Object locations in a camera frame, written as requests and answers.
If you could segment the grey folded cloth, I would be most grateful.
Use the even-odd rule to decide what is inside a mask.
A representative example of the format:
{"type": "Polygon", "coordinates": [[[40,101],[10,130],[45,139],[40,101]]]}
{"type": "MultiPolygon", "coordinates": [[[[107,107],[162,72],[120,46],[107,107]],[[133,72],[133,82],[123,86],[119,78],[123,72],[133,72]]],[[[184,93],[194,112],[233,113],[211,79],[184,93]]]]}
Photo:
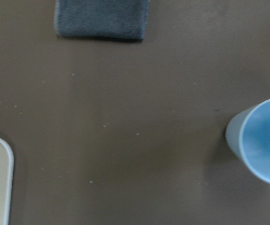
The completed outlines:
{"type": "Polygon", "coordinates": [[[148,0],[57,0],[54,28],[62,37],[142,40],[148,0]]]}

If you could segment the blue plastic cup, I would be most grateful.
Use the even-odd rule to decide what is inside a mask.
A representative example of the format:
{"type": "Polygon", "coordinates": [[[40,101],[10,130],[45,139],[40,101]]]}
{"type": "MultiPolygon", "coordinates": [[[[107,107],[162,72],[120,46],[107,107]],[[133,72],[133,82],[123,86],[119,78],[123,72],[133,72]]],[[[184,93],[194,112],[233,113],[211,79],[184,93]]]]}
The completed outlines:
{"type": "Polygon", "coordinates": [[[234,116],[225,139],[248,170],[270,184],[270,99],[234,116]]]}

